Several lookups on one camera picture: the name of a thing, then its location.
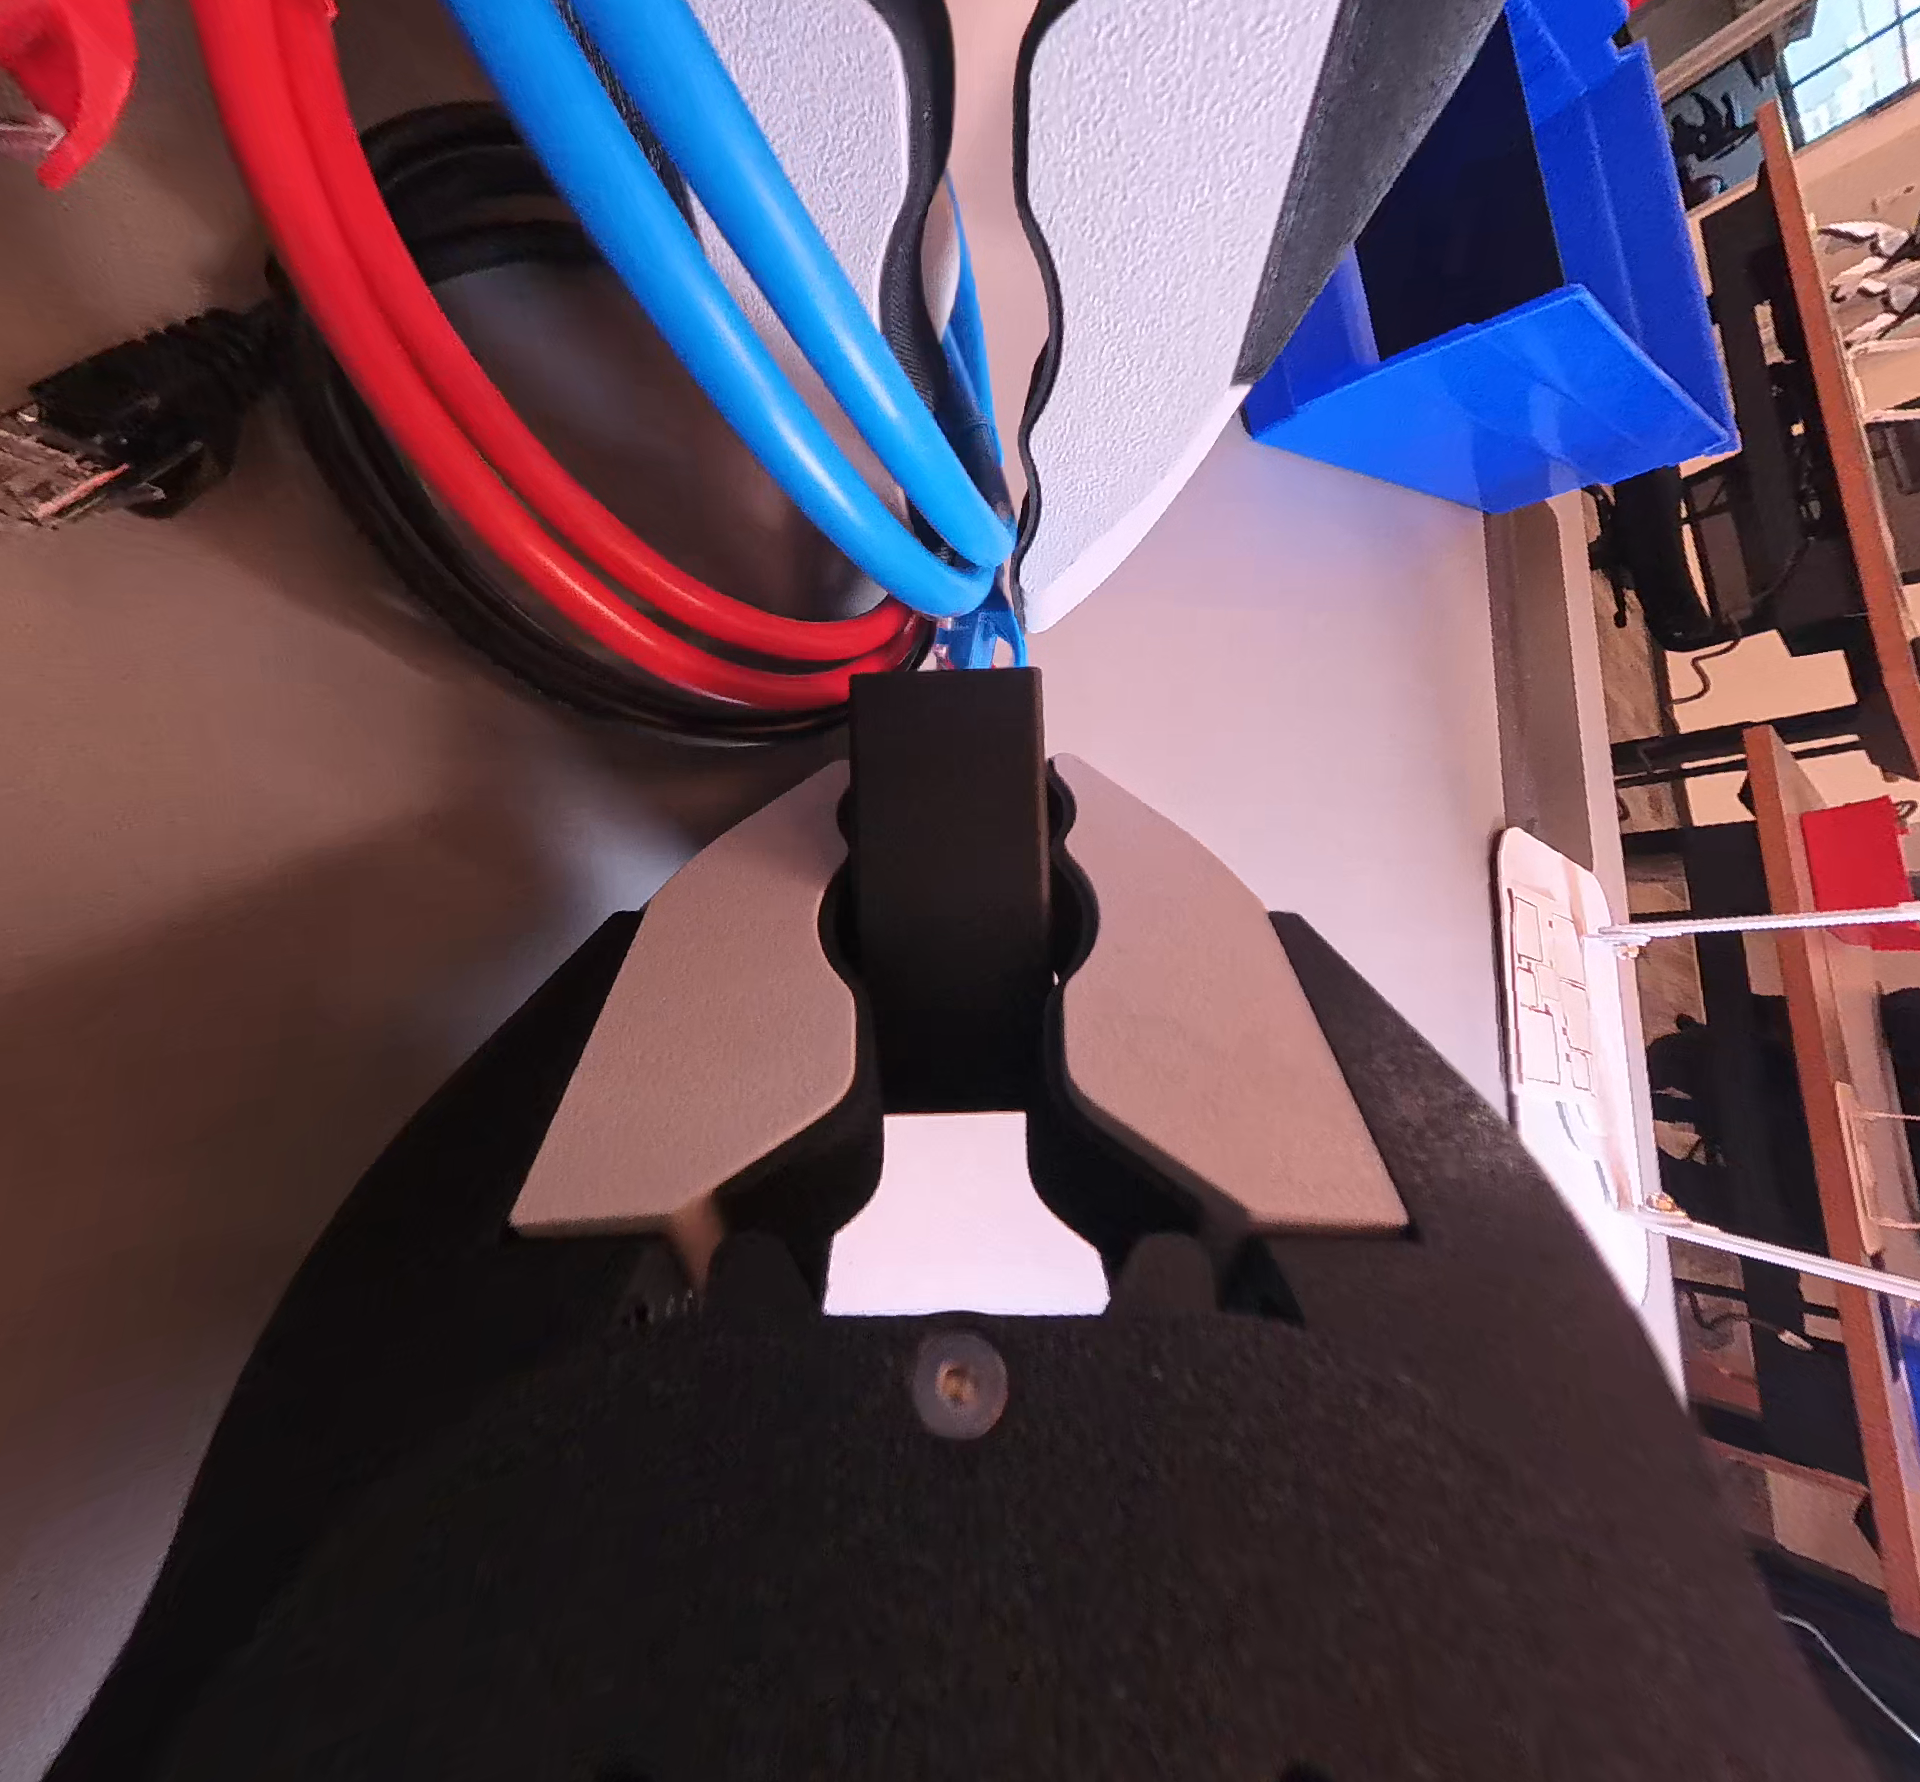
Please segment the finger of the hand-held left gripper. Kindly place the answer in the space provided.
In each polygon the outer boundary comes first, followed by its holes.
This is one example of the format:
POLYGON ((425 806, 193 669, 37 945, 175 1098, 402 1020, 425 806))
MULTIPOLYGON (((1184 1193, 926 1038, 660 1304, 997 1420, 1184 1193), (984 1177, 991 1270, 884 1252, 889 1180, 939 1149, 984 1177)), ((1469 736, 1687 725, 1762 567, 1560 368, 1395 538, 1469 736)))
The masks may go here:
POLYGON ((991 385, 949 173, 942 0, 688 0, 868 320, 1004 515, 991 385))
POLYGON ((1047 334, 1020 422, 1033 632, 1139 547, 1222 436, 1347 0, 1042 0, 1017 180, 1047 334))

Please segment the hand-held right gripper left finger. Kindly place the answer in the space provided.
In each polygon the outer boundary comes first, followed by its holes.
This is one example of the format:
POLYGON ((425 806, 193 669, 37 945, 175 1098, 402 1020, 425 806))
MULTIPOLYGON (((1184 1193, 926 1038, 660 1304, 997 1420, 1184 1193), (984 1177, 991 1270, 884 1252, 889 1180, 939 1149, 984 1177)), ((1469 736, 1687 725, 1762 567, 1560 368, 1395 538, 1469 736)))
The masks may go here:
POLYGON ((690 859, 644 906, 519 1184, 529 1241, 666 1237, 704 1276, 762 1235, 822 1282, 876 1193, 865 996, 838 959, 847 768, 832 763, 690 859))

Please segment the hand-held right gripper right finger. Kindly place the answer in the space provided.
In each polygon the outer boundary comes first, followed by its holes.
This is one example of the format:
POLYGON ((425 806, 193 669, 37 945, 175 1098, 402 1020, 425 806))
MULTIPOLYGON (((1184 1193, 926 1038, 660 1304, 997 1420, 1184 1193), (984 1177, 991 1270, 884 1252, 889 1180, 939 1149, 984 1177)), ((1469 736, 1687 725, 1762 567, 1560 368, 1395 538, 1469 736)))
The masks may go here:
POLYGON ((1139 794, 1047 763, 1039 1196, 1110 1278, 1195 1244, 1398 1241, 1404 1197, 1259 895, 1139 794))

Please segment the black ethernet switch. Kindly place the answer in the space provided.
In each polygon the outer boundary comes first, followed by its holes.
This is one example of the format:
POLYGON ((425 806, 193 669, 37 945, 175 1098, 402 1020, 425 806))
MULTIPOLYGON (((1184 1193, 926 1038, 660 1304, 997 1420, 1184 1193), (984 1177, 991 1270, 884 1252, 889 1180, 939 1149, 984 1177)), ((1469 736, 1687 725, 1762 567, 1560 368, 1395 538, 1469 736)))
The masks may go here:
POLYGON ((1024 1114, 1051 987, 1039 669, 862 675, 847 766, 854 954, 887 1114, 1024 1114))

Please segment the white marker card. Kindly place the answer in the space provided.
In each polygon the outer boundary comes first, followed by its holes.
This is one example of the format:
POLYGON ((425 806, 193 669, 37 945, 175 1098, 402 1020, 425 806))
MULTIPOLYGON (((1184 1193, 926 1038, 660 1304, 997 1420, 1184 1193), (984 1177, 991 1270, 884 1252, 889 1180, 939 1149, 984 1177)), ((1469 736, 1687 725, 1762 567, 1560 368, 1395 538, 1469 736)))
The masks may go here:
POLYGON ((1575 1215, 1630 1213, 1645 1177, 1610 899, 1584 865, 1504 827, 1495 904, 1511 1122, 1575 1215))

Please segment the blue storage bin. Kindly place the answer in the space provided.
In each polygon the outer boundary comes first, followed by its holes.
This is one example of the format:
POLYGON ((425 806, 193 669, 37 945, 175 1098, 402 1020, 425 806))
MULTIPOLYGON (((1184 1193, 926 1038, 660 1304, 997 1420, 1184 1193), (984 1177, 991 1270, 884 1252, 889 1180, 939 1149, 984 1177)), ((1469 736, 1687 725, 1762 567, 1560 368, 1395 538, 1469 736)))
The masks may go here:
POLYGON ((1248 392, 1253 440, 1496 515, 1737 449, 1625 0, 1504 0, 1248 392))

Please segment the thin metal rod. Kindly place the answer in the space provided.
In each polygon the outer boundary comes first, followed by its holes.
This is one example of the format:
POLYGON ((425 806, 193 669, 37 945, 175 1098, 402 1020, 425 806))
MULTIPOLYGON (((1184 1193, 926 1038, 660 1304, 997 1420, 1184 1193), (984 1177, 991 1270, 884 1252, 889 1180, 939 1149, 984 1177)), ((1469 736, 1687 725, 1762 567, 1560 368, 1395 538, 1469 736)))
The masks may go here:
POLYGON ((1864 906, 1837 910, 1793 910, 1777 914, 1683 915, 1662 914, 1625 925, 1610 923, 1580 932, 1580 939, 1615 953, 1638 953, 1653 941, 1700 939, 1709 934, 1780 934, 1837 931, 1908 931, 1917 926, 1917 904, 1864 906))
POLYGON ((1687 1243, 1698 1249, 1720 1252, 1726 1256, 1737 1256, 1746 1262, 1762 1262, 1765 1268, 1788 1270, 1796 1276, 1810 1276, 1815 1279, 1828 1282, 1832 1285, 1843 1285, 1850 1289, 1864 1289, 1885 1297, 1900 1299, 1903 1304, 1917 1304, 1917 1282, 1900 1276, 1896 1272, 1845 1262, 1832 1256, 1817 1256, 1814 1252, 1788 1249, 1768 1241, 1753 1241, 1739 1235, 1729 1235, 1716 1228, 1711 1228, 1702 1221, 1692 1219, 1677 1207, 1667 1202, 1642 1202, 1632 1207, 1620 1209, 1623 1219, 1630 1219, 1647 1237, 1660 1237, 1666 1241, 1687 1243))

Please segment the brown wooden table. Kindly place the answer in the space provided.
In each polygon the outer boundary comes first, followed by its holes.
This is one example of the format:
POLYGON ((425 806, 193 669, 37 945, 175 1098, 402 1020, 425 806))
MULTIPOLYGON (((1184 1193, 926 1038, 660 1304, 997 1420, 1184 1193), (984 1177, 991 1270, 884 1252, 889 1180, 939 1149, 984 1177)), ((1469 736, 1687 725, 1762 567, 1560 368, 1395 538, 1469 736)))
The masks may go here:
POLYGON ((1857 380, 1829 315, 1828 290, 1814 249, 1814 222, 1794 173, 1786 121, 1777 101, 1759 102, 1757 130, 1764 151, 1762 180, 1778 225, 1791 306, 1803 337, 1817 425, 1833 473, 1843 541, 1878 674, 1878 688, 1864 697, 1864 709, 1869 716, 1880 713, 1882 721, 1861 734, 1861 745, 1867 747, 1869 738, 1897 738, 1891 766, 1885 766, 1880 774, 1886 781, 1913 783, 1917 671, 1915 622, 1908 613, 1908 588, 1880 503, 1857 380))
POLYGON ((1882 1592, 1893 1627, 1915 1634, 1915 1410, 1897 1336, 1906 1299, 1857 1284, 1858 1276, 1915 1282, 1915 1230, 1893 1228, 1897 1219, 1915 1221, 1906 1146, 1871 1138, 1871 1112, 1891 1112, 1893 1102, 1872 953, 1843 941, 1841 926, 1815 906, 1803 820, 1822 800, 1806 772, 1771 727, 1746 727, 1741 739, 1828 1258, 1837 1268, 1832 1282, 1882 1592), (1896 1268, 1885 1268, 1900 1237, 1908 1247, 1896 1268))

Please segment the black office chair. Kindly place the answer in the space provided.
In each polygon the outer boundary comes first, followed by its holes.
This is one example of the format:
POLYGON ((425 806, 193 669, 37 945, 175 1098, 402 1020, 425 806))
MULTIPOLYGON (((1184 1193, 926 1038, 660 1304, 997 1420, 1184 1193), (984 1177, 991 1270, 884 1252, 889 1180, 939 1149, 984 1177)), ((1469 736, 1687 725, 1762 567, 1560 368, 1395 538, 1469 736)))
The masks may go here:
POLYGON ((1584 497, 1598 524, 1588 567, 1608 581, 1617 627, 1627 627, 1635 600, 1657 649, 1692 656, 1769 625, 1762 595, 1737 597, 1735 588, 1750 580, 1737 541, 1720 565, 1693 554, 1690 487, 1677 464, 1617 484, 1588 484, 1584 497))

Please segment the red paper flag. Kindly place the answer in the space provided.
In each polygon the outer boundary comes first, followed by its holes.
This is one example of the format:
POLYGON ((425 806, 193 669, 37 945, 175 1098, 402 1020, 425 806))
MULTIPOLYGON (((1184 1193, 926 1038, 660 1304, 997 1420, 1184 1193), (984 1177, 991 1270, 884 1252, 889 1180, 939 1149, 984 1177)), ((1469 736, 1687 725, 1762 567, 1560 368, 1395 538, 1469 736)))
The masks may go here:
POLYGON ((1814 907, 1845 915, 1832 932, 1874 953, 1915 953, 1915 892, 1906 832, 1893 798, 1880 794, 1799 818, 1814 907))

